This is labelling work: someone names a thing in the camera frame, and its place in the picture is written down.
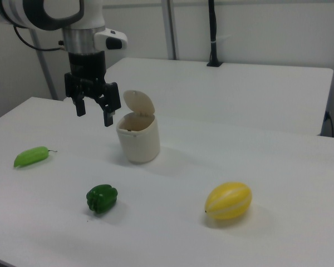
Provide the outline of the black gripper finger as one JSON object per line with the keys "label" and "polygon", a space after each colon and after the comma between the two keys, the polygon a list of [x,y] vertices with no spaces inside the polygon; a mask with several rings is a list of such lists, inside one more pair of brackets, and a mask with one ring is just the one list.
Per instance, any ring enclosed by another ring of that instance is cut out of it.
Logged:
{"label": "black gripper finger", "polygon": [[78,93],[73,96],[73,104],[76,107],[76,113],[78,117],[81,117],[86,114],[84,95]]}
{"label": "black gripper finger", "polygon": [[105,127],[109,127],[113,124],[115,111],[121,108],[119,89],[116,82],[99,84],[99,86],[101,92],[96,102],[103,110]]}

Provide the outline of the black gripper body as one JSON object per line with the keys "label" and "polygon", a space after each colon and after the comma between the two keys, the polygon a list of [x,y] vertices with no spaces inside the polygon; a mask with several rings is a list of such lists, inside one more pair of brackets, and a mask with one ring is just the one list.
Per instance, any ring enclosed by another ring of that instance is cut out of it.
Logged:
{"label": "black gripper body", "polygon": [[71,98],[75,94],[96,101],[100,94],[99,84],[105,84],[106,62],[105,53],[90,53],[85,55],[69,53],[70,72],[65,73],[66,96]]}

